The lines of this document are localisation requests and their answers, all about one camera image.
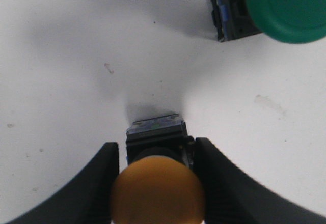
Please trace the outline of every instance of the green push button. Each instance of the green push button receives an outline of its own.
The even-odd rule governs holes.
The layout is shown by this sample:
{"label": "green push button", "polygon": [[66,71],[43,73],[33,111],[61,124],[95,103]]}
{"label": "green push button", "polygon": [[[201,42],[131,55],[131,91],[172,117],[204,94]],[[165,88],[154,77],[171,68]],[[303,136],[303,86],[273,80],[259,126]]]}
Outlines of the green push button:
{"label": "green push button", "polygon": [[272,38],[306,43],[326,36],[326,0],[246,0],[255,25]]}

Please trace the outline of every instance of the stain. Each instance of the stain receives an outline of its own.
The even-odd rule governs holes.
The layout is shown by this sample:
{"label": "stain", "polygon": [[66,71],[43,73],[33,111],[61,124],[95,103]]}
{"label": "stain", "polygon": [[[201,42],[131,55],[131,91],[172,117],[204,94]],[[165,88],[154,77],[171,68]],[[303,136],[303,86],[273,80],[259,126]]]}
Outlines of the stain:
{"label": "stain", "polygon": [[275,103],[273,100],[271,100],[268,96],[261,96],[258,94],[255,97],[254,101],[262,107],[270,108],[280,113],[281,115],[286,116],[286,110],[282,108],[280,104]]}
{"label": "stain", "polygon": [[110,64],[105,63],[105,64],[104,64],[104,67],[106,67],[106,69],[108,70],[108,72],[109,72],[110,74],[114,74],[114,70],[112,70],[112,69],[110,68]]}

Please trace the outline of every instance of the white surface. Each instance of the white surface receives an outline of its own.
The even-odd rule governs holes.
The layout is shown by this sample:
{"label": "white surface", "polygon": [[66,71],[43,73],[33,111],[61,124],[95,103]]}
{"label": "white surface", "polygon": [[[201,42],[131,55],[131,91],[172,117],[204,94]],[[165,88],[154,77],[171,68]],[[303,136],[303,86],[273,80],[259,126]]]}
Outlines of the white surface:
{"label": "white surface", "polygon": [[217,43],[207,0],[0,0],[0,13],[0,223],[104,142],[120,143],[124,168],[129,124],[169,111],[326,215],[326,39]]}

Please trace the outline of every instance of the white table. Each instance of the white table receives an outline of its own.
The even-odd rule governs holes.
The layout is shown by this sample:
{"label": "white table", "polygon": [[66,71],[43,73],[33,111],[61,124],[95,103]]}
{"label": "white table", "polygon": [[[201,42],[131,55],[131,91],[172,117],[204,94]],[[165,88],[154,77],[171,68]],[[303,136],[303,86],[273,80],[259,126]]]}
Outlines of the white table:
{"label": "white table", "polygon": [[326,39],[218,43],[208,0],[0,0],[0,223],[135,119],[180,112],[250,176],[326,215]]}

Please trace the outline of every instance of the green button cap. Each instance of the green button cap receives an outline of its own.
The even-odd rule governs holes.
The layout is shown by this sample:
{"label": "green button cap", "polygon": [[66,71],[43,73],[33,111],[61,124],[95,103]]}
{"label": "green button cap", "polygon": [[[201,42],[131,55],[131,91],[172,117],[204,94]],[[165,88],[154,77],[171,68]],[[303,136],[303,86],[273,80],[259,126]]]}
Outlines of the green button cap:
{"label": "green button cap", "polygon": [[255,25],[272,38],[305,43],[326,36],[326,0],[246,0]]}

